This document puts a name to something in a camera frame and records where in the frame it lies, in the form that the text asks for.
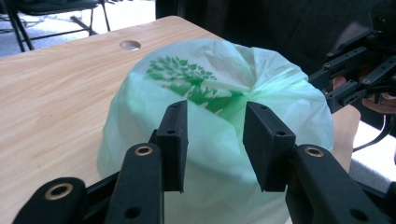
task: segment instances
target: wooden table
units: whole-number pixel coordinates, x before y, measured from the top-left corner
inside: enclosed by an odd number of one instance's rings
[[[155,49],[202,37],[219,38],[168,17],[1,59],[0,222],[11,223],[35,190],[54,178],[97,182],[102,128],[127,73]],[[124,40],[142,47],[122,49]]]

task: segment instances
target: wrinkled plastic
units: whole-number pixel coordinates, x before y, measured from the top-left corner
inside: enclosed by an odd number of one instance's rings
[[[165,193],[165,223],[284,223],[284,193],[262,193],[242,144],[247,101],[269,106],[296,144],[332,149],[323,94],[277,52],[198,39],[153,51],[111,102],[98,154],[102,177],[147,142],[170,104],[189,99],[185,193]]]

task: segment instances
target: black chair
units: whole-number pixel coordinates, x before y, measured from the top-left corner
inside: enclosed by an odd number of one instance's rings
[[[82,31],[87,31],[89,35],[96,34],[92,30],[93,9],[98,7],[99,5],[101,5],[103,8],[107,30],[110,31],[110,26],[108,24],[108,19],[106,14],[105,2],[106,0],[63,0],[62,2],[58,2],[58,3],[56,3],[56,1],[54,0],[46,0],[46,1],[4,0],[3,4],[6,7],[9,20],[11,21],[12,28],[15,31],[15,35],[17,37],[21,51],[25,52],[23,42],[26,42],[26,45],[29,48],[29,50],[32,50],[34,49],[32,45],[32,40],[53,37],[56,35],[67,35]],[[65,12],[81,11],[85,9],[91,10],[91,22],[89,26],[85,25],[78,18],[71,17],[71,19],[75,23],[81,26],[81,29],[52,34],[52,35],[35,36],[35,37],[28,36],[28,34],[26,33],[23,27],[20,17],[18,16],[19,12],[29,16],[44,16],[44,15],[51,15],[51,14],[58,14]]]

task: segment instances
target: plastic bag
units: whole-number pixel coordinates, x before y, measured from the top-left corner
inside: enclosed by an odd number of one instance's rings
[[[198,39],[153,51],[110,105],[98,155],[102,177],[147,142],[170,104],[188,99],[185,193],[165,193],[165,223],[284,223],[284,193],[262,193],[242,144],[247,101],[269,106],[296,144],[332,148],[323,94],[277,52]]]

